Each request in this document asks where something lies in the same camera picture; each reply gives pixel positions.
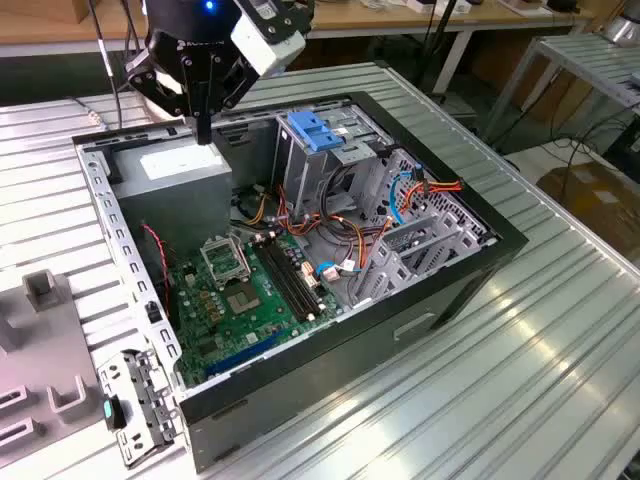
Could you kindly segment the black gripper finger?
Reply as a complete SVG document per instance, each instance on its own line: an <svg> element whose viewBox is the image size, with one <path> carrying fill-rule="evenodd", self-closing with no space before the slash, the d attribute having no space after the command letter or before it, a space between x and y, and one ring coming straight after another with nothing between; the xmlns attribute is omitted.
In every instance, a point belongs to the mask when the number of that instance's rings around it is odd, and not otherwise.
<svg viewBox="0 0 640 480"><path fill-rule="evenodd" d="M173 117L183 116L198 144L204 143L204 107L201 84L193 78L192 59L176 49L145 49L126 65L127 81L165 113ZM159 72L165 73L179 84L176 93L159 80Z"/></svg>
<svg viewBox="0 0 640 480"><path fill-rule="evenodd" d="M211 49L207 54L204 143L210 144L212 119L233 108L258 80L258 74L238 49Z"/></svg>

